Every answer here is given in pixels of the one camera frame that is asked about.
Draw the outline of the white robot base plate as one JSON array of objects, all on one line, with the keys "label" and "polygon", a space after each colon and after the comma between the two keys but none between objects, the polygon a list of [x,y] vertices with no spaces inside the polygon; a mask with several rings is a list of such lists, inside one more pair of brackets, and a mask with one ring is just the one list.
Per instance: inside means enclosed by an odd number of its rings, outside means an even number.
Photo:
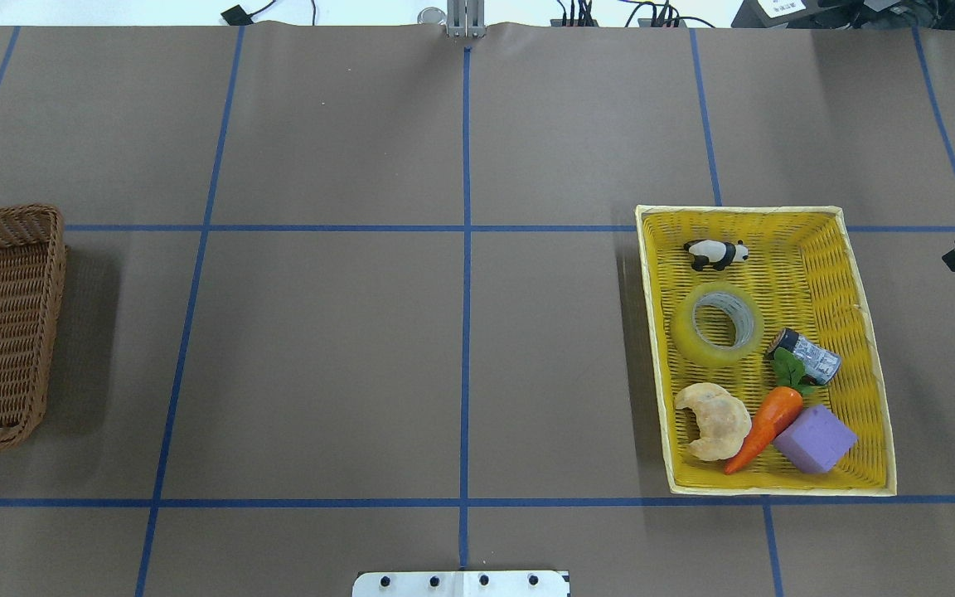
[{"label": "white robot base plate", "polygon": [[357,576],[352,596],[571,596],[567,571],[376,571]]}]

